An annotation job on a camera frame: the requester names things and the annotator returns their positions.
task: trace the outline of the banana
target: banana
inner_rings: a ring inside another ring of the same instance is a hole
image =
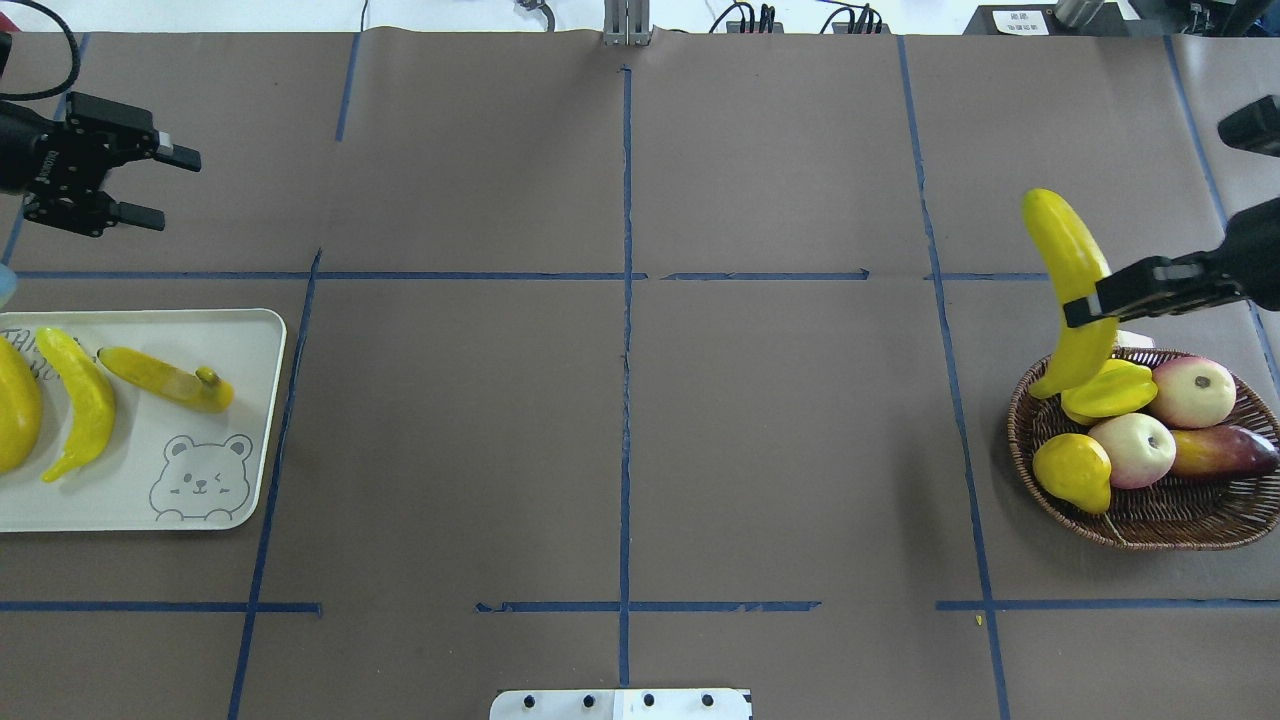
[[[76,468],[88,465],[106,450],[115,428],[115,393],[102,370],[65,332],[40,328],[36,331],[36,347],[63,377],[74,414],[63,456],[40,475],[40,479],[51,483]]]
[[[201,413],[221,413],[236,397],[232,383],[210,368],[188,373],[132,347],[104,347],[97,359],[122,380]]]
[[[1023,197],[1023,222],[1048,268],[1057,295],[1060,332],[1057,348],[1044,377],[1030,387],[1044,400],[1088,382],[1111,356],[1120,322],[1094,320],[1079,328],[1066,327],[1062,305],[1093,295],[1094,283],[1111,274],[1107,259],[1075,210],[1051,190],[1036,188]]]
[[[44,413],[40,386],[27,360],[0,338],[0,473],[22,465],[36,447]]]

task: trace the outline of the woven basket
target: woven basket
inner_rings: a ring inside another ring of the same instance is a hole
[[[1117,347],[1115,357],[1155,368],[1189,355],[1176,350]],[[1009,447],[1018,477],[1032,497],[1059,523],[1093,542],[1123,550],[1229,550],[1267,534],[1280,520],[1280,474],[1219,483],[1188,483],[1169,474],[1142,489],[1114,489],[1111,509],[1091,515],[1059,500],[1032,475],[1039,446],[1061,433],[1088,428],[1062,413],[1059,396],[1032,397],[1028,388],[1044,375],[1048,357],[1023,375],[1009,405]],[[1280,446],[1275,415],[1257,393],[1235,378],[1235,407],[1226,423],[1248,428]]]

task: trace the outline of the bear face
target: bear face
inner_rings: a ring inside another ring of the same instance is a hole
[[[164,470],[151,486],[157,519],[205,520],[215,514],[230,519],[248,501],[244,461],[252,451],[253,442],[244,436],[232,436],[221,445],[197,445],[187,436],[170,439],[164,447]]]

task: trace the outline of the white tray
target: white tray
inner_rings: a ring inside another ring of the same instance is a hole
[[[70,333],[95,361],[100,347],[122,345],[184,370],[209,365],[232,383],[236,400],[225,413],[196,413],[104,369],[115,391],[111,442],[88,465],[41,482],[72,424],[61,379],[36,350],[36,328],[45,325]],[[262,486],[284,334],[284,320],[266,309],[0,313],[0,340],[38,372],[45,402],[36,448],[0,475],[0,532],[220,530],[243,523]],[[188,473],[210,486],[218,475],[229,492],[192,495],[196,483],[182,482]]]

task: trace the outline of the pink apple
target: pink apple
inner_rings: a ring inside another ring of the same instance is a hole
[[[1111,487],[1121,489],[1144,488],[1164,478],[1178,452],[1169,428],[1142,413],[1103,420],[1089,429],[1089,437],[1107,451]]]
[[[1217,363],[1175,357],[1151,372],[1158,392],[1147,410],[1174,428],[1216,425],[1235,407],[1235,378]]]

